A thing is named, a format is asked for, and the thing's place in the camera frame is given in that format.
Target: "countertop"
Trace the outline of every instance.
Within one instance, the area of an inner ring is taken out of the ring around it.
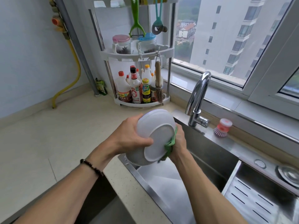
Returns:
[[[110,96],[87,92],[1,129],[0,223],[65,177],[123,120],[157,108],[181,109],[118,106]],[[136,223],[170,223],[117,157],[104,174]]]

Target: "corner storage rack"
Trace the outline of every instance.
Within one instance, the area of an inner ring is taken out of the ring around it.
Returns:
[[[169,67],[168,67],[168,76],[167,76],[167,89],[166,94],[164,93],[164,100],[163,104],[167,104],[170,102],[169,96],[169,86],[170,86],[170,71],[171,71],[171,64],[172,58],[174,56],[174,47],[173,47],[173,38],[174,38],[174,24],[175,24],[175,15],[176,15],[176,3],[179,0],[162,0],[163,3],[172,4],[172,12],[171,12],[171,28],[170,28],[170,45],[157,45],[159,51],[140,54],[138,52],[132,54],[118,54],[113,53],[112,49],[105,49],[102,34],[99,28],[99,24],[95,15],[94,8],[122,8],[122,7],[130,7],[131,0],[84,0],[86,7],[88,8],[92,24],[97,36],[97,40],[100,46],[100,55],[104,60],[104,64],[108,73],[108,77],[111,83],[111,87],[114,94],[114,102],[118,105],[125,105],[129,107],[152,107],[159,105],[159,102],[152,102],[147,104],[133,104],[133,103],[126,103],[118,99],[118,93],[115,87],[114,79],[112,76],[109,60],[117,60],[117,61],[125,61],[125,62],[137,62],[137,61],[148,61],[154,60],[157,56],[165,57],[169,59]],[[153,5],[155,4],[155,0],[139,0],[139,5]]]

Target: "blue jar lid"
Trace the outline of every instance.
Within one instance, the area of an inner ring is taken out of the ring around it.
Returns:
[[[139,37],[138,40],[139,41],[148,41],[148,40],[152,40],[156,38],[156,35],[154,35],[153,33],[146,33],[145,37]]]

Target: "chrome faucet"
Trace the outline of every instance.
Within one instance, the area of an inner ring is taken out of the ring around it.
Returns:
[[[190,116],[188,124],[191,127],[195,127],[197,123],[205,128],[209,126],[210,120],[200,116],[200,106],[202,105],[202,101],[204,100],[204,95],[207,91],[207,86],[209,85],[210,79],[211,72],[206,71],[205,73],[203,73],[196,83],[191,97],[188,101],[185,114]]]

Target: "white window frame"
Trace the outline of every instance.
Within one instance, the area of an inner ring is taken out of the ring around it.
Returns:
[[[222,74],[222,72],[215,72],[214,74],[212,72],[213,78],[210,85],[242,99],[299,119],[299,99],[278,93],[299,65],[298,55],[294,55],[296,50],[299,50],[298,40],[296,41],[296,38],[299,37],[298,12],[299,0],[293,0],[243,87],[238,86],[237,78],[234,85],[234,79],[232,80],[231,76]],[[204,67],[194,67],[194,65],[186,62],[182,65],[180,62],[182,61],[173,60],[171,70],[193,79],[198,79],[206,71]]]

